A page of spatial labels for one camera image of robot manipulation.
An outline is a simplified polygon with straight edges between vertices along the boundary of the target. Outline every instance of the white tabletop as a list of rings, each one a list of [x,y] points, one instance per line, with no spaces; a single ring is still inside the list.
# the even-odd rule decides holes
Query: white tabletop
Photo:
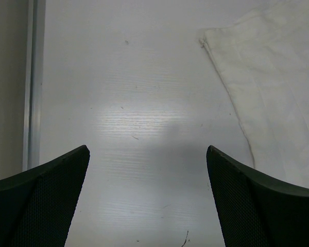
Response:
[[[198,38],[260,2],[46,1],[40,162],[91,150],[66,246],[224,246],[206,150],[252,159]]]

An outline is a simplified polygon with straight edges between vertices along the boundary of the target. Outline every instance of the folded cloth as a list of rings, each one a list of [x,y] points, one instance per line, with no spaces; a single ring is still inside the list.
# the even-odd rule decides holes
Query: folded cloth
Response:
[[[201,40],[235,107],[254,166],[309,188],[309,0],[255,9]]]

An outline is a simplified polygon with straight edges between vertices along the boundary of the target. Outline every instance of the dark mark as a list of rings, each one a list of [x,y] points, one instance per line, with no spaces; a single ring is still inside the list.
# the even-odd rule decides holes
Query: dark mark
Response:
[[[169,206],[171,206],[171,204],[168,204],[168,205],[164,206],[162,209],[164,209],[164,208],[166,208],[166,207],[169,207]]]
[[[186,232],[186,238],[185,238],[184,244],[181,247],[185,246],[188,234],[189,234],[189,230],[187,230],[187,232]]]

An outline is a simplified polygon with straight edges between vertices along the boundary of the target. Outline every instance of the gray wall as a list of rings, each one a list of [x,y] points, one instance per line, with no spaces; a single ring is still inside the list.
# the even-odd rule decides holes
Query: gray wall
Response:
[[[22,171],[28,0],[0,0],[0,179]]]

